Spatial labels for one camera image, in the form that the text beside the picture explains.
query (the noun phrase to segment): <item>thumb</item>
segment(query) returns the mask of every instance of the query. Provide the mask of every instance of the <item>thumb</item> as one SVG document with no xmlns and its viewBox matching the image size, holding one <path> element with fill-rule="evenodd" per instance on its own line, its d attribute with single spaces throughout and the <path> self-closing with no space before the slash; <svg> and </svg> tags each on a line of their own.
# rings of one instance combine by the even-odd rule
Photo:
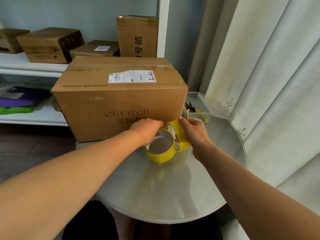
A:
<svg viewBox="0 0 320 240">
<path fill-rule="evenodd" d="M 178 122 L 184 130 L 190 126 L 189 121 L 187 121 L 185 118 L 179 117 Z"/>
</svg>

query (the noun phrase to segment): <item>white label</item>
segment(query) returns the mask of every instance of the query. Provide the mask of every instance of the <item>white label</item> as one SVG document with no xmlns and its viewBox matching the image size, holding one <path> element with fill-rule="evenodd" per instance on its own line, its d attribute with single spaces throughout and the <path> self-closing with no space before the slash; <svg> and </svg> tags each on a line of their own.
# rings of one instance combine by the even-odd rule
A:
<svg viewBox="0 0 320 240">
<path fill-rule="evenodd" d="M 130 70 L 109 74 L 109 83 L 155 83 L 152 70 Z"/>
<path fill-rule="evenodd" d="M 171 134 L 174 136 L 174 140 L 175 140 L 177 138 L 176 132 L 175 132 L 174 128 L 172 127 L 172 125 L 170 125 L 170 124 L 168 125 L 168 131 L 171 132 Z M 175 145 L 176 149 L 179 150 L 180 144 L 178 142 L 174 141 L 174 145 Z"/>
<path fill-rule="evenodd" d="M 2 98 L 7 98 L 7 99 L 19 99 L 24 95 L 22 92 L 5 92 L 1 95 Z"/>
<path fill-rule="evenodd" d="M 99 45 L 93 51 L 107 51 L 109 48 L 110 48 L 110 46 L 108 46 L 108 45 Z"/>
</svg>

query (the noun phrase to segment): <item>hand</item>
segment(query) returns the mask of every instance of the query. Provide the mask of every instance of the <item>hand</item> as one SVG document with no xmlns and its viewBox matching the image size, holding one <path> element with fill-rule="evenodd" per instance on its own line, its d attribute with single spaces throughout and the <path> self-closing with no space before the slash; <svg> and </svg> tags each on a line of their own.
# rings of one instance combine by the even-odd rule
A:
<svg viewBox="0 0 320 240">
<path fill-rule="evenodd" d="M 155 138 L 158 130 L 163 126 L 163 122 L 160 120 L 142 119 L 134 122 L 130 131 L 137 133 L 141 140 L 140 146 L 149 145 Z"/>
<path fill-rule="evenodd" d="M 199 160 L 204 147 L 212 145 L 205 125 L 199 120 L 184 119 L 182 117 L 178 118 L 178 122 L 183 127 L 184 133 L 193 148 L 194 157 Z"/>
</svg>

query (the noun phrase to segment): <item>table top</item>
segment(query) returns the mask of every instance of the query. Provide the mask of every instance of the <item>table top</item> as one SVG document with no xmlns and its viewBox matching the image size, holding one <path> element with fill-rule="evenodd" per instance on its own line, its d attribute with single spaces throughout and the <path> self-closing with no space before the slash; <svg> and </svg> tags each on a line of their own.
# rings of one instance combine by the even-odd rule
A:
<svg viewBox="0 0 320 240">
<path fill-rule="evenodd" d="M 246 165 L 244 145 L 229 121 L 211 117 L 206 129 L 216 146 Z M 91 143 L 78 143 L 77 149 Z M 176 152 L 162 165 L 139 148 L 108 177 L 96 196 L 122 214 L 162 224 L 190 222 L 226 203 L 192 148 Z"/>
</svg>

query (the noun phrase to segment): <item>purple package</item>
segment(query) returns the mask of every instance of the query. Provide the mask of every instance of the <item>purple package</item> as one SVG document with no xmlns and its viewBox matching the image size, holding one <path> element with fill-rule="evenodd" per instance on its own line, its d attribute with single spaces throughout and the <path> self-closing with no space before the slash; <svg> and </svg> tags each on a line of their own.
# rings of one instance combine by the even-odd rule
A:
<svg viewBox="0 0 320 240">
<path fill-rule="evenodd" d="M 48 97 L 50 97 L 50 91 L 48 90 L 14 86 L 9 91 L 0 94 L 0 107 L 30 106 Z"/>
</svg>

